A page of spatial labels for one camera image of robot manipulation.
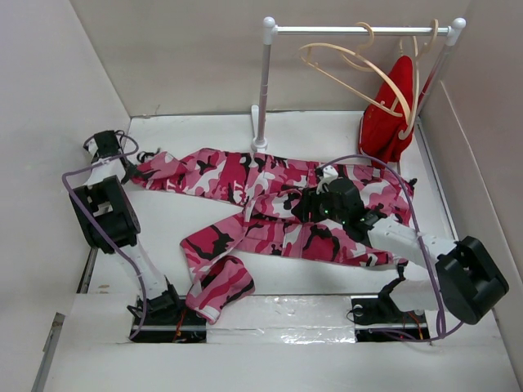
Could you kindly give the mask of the pink camouflage trousers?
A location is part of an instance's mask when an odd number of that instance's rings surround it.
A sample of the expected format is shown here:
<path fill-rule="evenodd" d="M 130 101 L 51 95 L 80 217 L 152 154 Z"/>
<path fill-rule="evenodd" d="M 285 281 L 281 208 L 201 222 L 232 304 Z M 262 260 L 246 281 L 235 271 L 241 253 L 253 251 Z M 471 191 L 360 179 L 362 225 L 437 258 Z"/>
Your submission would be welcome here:
<path fill-rule="evenodd" d="M 300 219 L 300 202 L 320 182 L 320 164 L 261 153 L 203 148 L 184 158 L 137 156 L 134 183 L 233 204 L 239 212 L 181 240 L 192 282 L 186 306 L 215 323 L 255 283 L 236 252 L 349 266 L 405 265 L 406 259 L 351 239 L 332 220 Z"/>

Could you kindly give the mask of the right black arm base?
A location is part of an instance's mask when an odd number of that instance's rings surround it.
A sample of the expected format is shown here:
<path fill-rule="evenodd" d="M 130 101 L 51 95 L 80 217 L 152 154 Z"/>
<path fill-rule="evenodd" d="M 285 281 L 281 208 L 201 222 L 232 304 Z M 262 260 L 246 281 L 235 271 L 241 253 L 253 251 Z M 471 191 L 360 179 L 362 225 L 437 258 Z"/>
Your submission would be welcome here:
<path fill-rule="evenodd" d="M 351 297 L 346 318 L 354 323 L 355 339 L 363 342 L 423 341 L 430 338 L 424 313 L 402 312 L 390 298 L 404 278 L 395 278 L 377 294 Z"/>

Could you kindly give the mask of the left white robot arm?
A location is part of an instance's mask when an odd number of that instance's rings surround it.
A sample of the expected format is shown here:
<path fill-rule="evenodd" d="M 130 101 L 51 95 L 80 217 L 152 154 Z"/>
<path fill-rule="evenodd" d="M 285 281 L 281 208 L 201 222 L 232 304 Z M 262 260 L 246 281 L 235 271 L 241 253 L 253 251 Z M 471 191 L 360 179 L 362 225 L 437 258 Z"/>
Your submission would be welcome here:
<path fill-rule="evenodd" d="M 138 149 L 136 142 L 121 130 L 91 136 L 83 148 L 92 156 L 92 162 L 81 170 L 89 177 L 76 188 L 69 184 L 73 172 L 65 173 L 62 181 L 89 246 L 116 255 L 127 275 L 136 282 L 141 297 L 128 310 L 151 323 L 175 323 L 181 317 L 182 301 L 141 245 L 140 223 L 123 188 L 137 174 L 122 147 L 124 140 Z"/>

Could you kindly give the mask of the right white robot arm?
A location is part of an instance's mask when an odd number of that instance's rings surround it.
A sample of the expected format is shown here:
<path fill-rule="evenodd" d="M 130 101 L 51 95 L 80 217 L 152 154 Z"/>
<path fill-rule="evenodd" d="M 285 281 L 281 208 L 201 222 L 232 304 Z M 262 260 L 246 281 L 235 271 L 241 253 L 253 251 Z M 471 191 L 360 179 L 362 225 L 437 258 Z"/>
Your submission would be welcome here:
<path fill-rule="evenodd" d="M 483 243 L 437 238 L 395 221 L 382 205 L 368 208 L 347 178 L 307 188 L 292 213 L 303 223 L 334 221 L 357 243 L 390 252 L 424 267 L 429 277 L 400 275 L 378 294 L 378 312 L 395 322 L 412 310 L 447 309 L 459 321 L 475 325 L 507 295 L 509 285 Z"/>

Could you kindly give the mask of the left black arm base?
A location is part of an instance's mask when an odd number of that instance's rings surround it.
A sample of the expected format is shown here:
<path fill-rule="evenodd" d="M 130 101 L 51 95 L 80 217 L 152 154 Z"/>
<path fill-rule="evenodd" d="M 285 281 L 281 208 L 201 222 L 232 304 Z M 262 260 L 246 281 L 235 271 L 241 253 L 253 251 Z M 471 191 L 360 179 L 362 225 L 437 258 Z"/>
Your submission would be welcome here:
<path fill-rule="evenodd" d="M 135 343 L 205 343 L 206 320 L 200 318 L 177 296 L 164 292 L 147 300 L 145 321 L 140 326 L 143 303 L 128 305 L 132 315 L 131 341 Z"/>

